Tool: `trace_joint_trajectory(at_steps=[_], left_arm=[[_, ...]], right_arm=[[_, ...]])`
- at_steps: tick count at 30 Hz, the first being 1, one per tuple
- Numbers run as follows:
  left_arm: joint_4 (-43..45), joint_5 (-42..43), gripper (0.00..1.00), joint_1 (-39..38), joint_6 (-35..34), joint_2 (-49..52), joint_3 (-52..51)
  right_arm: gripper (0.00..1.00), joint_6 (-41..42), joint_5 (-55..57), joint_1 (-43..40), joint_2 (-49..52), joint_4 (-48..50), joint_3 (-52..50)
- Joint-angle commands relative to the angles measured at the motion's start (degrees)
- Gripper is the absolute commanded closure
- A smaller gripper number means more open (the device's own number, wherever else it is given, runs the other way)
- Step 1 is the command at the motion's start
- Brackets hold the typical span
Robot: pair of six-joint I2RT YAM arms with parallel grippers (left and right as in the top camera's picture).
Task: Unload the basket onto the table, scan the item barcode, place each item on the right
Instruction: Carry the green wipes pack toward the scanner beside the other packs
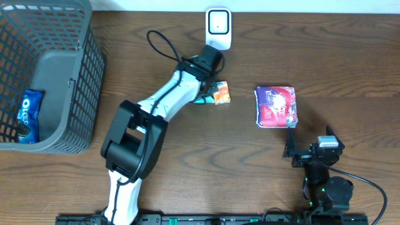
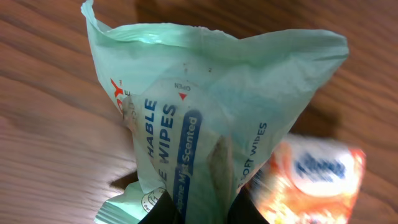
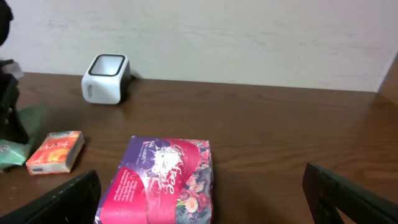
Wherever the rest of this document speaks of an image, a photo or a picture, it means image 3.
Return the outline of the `pink purple floral packet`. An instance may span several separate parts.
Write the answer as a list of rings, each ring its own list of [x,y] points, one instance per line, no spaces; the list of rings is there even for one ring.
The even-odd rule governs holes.
[[[210,142],[132,136],[95,223],[213,222]]]

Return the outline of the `teal wet wipes pack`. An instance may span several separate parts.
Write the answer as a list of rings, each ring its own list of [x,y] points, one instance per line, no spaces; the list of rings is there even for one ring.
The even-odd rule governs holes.
[[[40,125],[46,114],[44,105],[35,105],[17,112],[29,140],[26,144],[1,140],[1,172],[13,166],[22,166],[30,157]]]

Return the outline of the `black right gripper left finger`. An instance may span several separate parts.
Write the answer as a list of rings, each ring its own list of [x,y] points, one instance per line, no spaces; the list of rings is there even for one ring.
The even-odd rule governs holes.
[[[88,170],[1,217],[1,223],[93,224],[101,197],[97,172]]]

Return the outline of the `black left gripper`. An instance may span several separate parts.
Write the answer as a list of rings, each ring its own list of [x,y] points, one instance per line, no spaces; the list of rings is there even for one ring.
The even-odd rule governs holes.
[[[8,38],[14,16],[5,0],[1,0],[1,45]],[[18,81],[24,76],[20,65],[13,59],[1,59],[1,139],[27,144],[29,136],[19,119],[16,104],[19,98]]]

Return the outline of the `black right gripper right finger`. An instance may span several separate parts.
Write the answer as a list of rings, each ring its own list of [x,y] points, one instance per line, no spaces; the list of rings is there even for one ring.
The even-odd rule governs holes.
[[[355,223],[397,224],[397,204],[321,166],[309,162],[302,188],[316,224],[343,223],[339,211]]]

